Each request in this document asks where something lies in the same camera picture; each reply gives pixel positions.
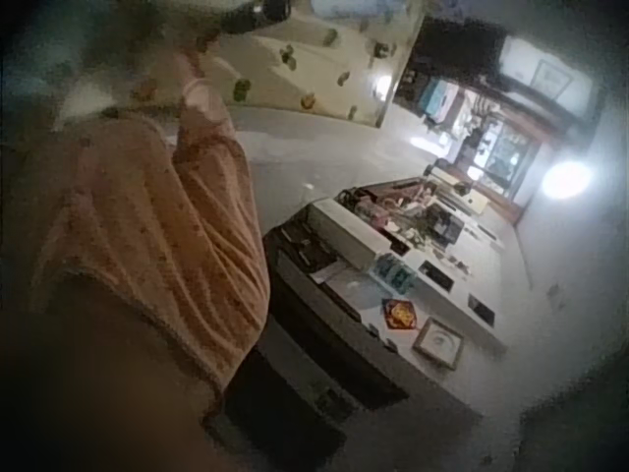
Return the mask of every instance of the room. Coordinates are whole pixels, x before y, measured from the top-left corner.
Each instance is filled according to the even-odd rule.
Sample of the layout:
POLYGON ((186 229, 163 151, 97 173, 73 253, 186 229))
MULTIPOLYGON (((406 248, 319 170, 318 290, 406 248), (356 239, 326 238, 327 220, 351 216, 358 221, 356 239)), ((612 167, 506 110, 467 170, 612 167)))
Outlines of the room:
MULTIPOLYGON (((115 106, 176 145, 161 51, 143 52, 139 77, 88 67, 98 19, 79 3, 33 20, 15 50, 45 45, 10 57, 7 136, 115 106), (51 22, 67 12, 81 20, 51 22)), ((230 2, 188 3, 226 19, 200 66, 251 167, 271 282, 209 435, 247 470, 594 470, 596 437, 600 470, 616 470, 626 414, 588 396, 621 403, 627 362, 627 84, 611 7, 268 0, 289 8, 261 19, 239 1, 253 13, 230 23, 230 2), (539 425, 556 426, 560 400, 578 418, 583 398, 613 420, 573 426, 590 433, 558 442, 553 462, 539 425)), ((5 183, 18 165, 3 165, 5 183)))

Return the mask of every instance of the picture frame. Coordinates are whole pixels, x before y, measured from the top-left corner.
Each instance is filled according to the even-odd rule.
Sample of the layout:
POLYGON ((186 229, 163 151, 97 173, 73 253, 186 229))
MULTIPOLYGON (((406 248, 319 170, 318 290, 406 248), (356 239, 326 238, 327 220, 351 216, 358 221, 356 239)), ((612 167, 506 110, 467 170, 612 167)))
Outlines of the picture frame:
POLYGON ((434 318, 428 318, 413 348, 436 364, 454 371, 461 358, 464 340, 454 329, 434 318))
POLYGON ((544 59, 540 59, 530 87, 545 97, 555 101, 568 88, 573 80, 573 77, 567 72, 550 64, 544 59))

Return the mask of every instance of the framed picture on wall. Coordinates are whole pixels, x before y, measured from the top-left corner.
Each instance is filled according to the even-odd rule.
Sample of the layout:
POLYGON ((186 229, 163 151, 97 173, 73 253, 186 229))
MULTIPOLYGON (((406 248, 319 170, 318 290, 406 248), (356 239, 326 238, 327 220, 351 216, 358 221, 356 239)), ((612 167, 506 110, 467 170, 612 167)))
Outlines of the framed picture on wall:
POLYGON ((538 91, 551 100, 557 100, 572 80, 573 78, 570 74, 541 59, 533 75, 531 89, 538 91))
POLYGON ((428 318, 413 348, 454 371, 463 350, 463 336, 434 318, 428 318))

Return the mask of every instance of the person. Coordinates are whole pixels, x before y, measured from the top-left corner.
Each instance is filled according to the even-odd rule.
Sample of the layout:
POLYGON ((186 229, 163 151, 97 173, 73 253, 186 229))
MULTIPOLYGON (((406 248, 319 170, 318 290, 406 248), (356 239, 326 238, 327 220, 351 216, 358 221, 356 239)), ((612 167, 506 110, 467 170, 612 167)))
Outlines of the person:
POLYGON ((195 53, 174 60, 174 152, 142 116, 89 119, 51 134, 3 204, 0 423, 17 470, 234 467, 200 422, 259 337, 268 274, 228 111, 195 53))

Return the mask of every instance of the woman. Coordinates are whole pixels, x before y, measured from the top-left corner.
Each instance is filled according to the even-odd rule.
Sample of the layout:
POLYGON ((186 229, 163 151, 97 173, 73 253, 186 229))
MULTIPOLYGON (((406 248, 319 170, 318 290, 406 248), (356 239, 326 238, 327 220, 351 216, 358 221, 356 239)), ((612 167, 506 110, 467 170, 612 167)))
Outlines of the woman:
POLYGON ((257 341, 268 276, 227 109, 194 54, 175 64, 174 153, 141 117, 89 120, 50 136, 3 204, 3 424, 21 470, 229 467, 200 421, 257 341))

